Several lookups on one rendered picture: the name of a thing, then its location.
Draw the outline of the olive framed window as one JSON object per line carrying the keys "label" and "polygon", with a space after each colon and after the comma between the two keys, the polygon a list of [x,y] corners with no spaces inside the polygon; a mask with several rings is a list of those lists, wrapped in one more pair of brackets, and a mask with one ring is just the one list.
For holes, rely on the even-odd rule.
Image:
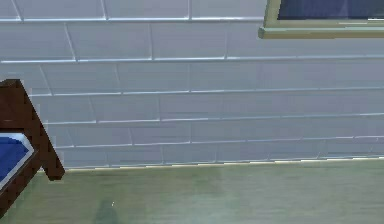
{"label": "olive framed window", "polygon": [[258,36],[384,38],[384,0],[268,0]]}

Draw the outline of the dark brown wooden bed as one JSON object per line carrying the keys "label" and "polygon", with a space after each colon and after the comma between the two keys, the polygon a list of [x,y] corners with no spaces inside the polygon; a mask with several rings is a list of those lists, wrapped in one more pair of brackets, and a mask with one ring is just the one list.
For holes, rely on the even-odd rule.
{"label": "dark brown wooden bed", "polygon": [[19,79],[0,82],[0,219],[37,171],[50,181],[65,169]]}

